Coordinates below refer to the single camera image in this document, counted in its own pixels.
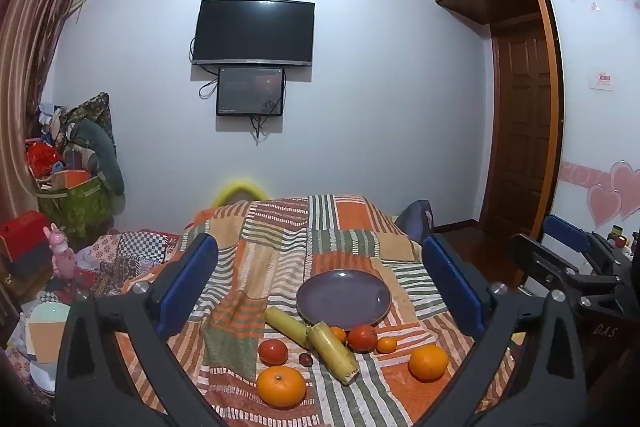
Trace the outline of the striped brown curtain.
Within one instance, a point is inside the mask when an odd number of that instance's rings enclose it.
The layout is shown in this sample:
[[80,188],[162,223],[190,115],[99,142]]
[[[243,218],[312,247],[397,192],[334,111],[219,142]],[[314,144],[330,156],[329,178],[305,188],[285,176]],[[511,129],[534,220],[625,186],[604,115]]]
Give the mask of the striped brown curtain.
[[1,0],[1,219],[37,207],[25,139],[74,0]]

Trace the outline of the white wardrobe sliding door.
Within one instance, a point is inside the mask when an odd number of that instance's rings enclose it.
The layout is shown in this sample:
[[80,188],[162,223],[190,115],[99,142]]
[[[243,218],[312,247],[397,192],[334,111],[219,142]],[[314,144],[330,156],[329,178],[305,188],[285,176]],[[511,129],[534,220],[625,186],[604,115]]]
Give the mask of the white wardrobe sliding door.
[[549,0],[563,124],[551,211],[587,232],[639,230],[639,0]]

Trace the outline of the yellow round cushion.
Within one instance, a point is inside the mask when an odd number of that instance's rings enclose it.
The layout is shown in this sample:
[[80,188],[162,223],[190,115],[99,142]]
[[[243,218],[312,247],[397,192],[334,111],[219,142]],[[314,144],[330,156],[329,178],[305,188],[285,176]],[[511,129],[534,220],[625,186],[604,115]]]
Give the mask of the yellow round cushion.
[[246,195],[250,200],[267,200],[269,198],[265,190],[247,179],[235,179],[227,183],[214,197],[212,207],[229,205],[232,199],[239,195]]

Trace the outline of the checkered quilt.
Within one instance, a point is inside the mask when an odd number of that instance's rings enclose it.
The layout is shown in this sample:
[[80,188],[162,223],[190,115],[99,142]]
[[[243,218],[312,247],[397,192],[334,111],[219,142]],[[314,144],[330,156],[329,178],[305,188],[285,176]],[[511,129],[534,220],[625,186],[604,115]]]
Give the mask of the checkered quilt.
[[172,257],[179,237],[151,230],[108,233],[75,254],[78,277],[94,295],[117,295],[129,280]]

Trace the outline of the dark red plum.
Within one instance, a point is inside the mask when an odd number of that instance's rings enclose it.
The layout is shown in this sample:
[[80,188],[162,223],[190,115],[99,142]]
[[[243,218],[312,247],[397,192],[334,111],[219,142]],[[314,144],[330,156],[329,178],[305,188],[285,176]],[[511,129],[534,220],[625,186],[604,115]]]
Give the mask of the dark red plum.
[[305,367],[311,367],[314,364],[314,359],[308,353],[301,353],[298,357],[298,361],[301,365]]

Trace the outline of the red tomato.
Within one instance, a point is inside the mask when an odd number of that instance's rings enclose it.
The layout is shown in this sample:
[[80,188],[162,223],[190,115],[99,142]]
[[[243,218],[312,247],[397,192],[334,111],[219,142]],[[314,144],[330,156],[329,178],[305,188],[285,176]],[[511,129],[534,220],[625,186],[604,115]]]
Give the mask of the red tomato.
[[360,325],[348,332],[346,340],[352,351],[370,352],[378,344],[378,334],[373,326]]
[[281,340],[264,340],[257,350],[258,358],[267,366],[283,365],[288,361],[288,347]]

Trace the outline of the small mandarin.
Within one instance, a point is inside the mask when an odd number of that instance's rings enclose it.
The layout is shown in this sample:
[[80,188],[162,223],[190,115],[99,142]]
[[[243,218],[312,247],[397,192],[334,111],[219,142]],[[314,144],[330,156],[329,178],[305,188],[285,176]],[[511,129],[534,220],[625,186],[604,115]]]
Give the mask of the small mandarin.
[[344,329],[341,329],[341,327],[337,326],[331,326],[330,331],[338,340],[341,341],[341,343],[345,343],[347,334]]
[[378,338],[376,343],[376,351],[381,355],[387,355],[387,353],[393,353],[397,350],[398,340],[396,337],[387,336]]

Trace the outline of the wooden door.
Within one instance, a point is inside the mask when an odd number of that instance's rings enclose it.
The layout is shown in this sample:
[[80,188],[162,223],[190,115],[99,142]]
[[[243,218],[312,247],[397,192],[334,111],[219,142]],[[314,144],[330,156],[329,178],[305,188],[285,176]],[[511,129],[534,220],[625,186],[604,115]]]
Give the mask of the wooden door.
[[550,134],[550,69],[538,18],[498,28],[495,45],[498,124],[484,227],[498,239],[508,239],[532,231],[541,198]]

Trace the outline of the red box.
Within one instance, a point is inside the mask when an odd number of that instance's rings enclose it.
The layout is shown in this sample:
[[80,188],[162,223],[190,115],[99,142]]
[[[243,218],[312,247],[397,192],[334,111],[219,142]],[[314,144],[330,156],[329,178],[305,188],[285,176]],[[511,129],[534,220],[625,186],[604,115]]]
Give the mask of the red box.
[[43,228],[49,225],[47,217],[29,210],[0,225],[1,252],[11,262],[20,259],[32,248],[46,241]]

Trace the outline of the large orange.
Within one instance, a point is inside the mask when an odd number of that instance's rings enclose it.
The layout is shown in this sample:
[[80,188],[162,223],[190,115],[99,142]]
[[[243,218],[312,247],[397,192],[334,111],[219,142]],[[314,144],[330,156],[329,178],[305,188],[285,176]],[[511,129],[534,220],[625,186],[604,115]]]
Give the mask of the large orange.
[[448,353],[437,345],[425,345],[411,352],[408,369],[419,381],[438,381],[446,373]]
[[270,407],[289,409],[305,399],[306,381],[297,369],[273,366],[259,374],[256,389],[259,398]]

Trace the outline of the pink toy figure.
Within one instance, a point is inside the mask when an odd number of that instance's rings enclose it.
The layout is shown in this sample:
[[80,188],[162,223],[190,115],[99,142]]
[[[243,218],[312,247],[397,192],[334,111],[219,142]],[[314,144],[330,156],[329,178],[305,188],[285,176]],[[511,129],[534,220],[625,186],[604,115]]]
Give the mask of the pink toy figure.
[[63,281],[73,280],[77,265],[74,251],[68,246],[65,233],[55,223],[50,227],[44,227],[43,233],[52,251],[51,262],[54,275]]

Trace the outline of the green cardboard box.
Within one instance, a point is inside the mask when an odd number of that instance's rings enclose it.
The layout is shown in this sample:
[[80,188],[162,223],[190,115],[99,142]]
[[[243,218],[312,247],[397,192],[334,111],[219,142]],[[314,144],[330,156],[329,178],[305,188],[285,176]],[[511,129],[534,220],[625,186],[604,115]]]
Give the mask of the green cardboard box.
[[38,191],[37,199],[39,211],[74,239],[88,239],[114,222],[110,192],[97,176],[72,188]]

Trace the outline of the black wall television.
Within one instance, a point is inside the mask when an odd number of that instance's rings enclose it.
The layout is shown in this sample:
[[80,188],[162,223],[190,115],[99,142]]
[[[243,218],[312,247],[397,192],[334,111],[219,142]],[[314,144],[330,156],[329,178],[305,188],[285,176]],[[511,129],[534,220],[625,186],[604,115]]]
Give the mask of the black wall television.
[[192,46],[196,65],[309,66],[312,2],[203,0]]

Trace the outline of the striped patchwork bed cover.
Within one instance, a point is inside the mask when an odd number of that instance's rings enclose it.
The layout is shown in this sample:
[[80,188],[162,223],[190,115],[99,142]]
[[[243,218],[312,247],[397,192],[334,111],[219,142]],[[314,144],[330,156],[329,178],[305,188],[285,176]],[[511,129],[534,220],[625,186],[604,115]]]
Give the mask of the striped patchwork bed cover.
[[[472,348],[422,265],[419,239],[363,197],[214,207],[171,244],[126,233],[122,288],[153,282],[201,234],[215,239],[217,265],[168,345],[231,426],[410,426]],[[268,321],[273,309],[298,327],[371,324],[383,347],[356,353],[357,375],[343,384]]]

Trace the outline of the grey green pillow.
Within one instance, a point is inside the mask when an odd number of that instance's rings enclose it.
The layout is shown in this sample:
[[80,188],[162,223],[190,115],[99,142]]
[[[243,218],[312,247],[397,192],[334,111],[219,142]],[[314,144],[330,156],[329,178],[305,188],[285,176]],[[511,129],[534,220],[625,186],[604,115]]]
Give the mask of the grey green pillow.
[[70,142],[91,150],[89,170],[97,174],[114,195],[122,196],[125,193],[115,147],[102,127],[89,119],[78,120],[70,132]]

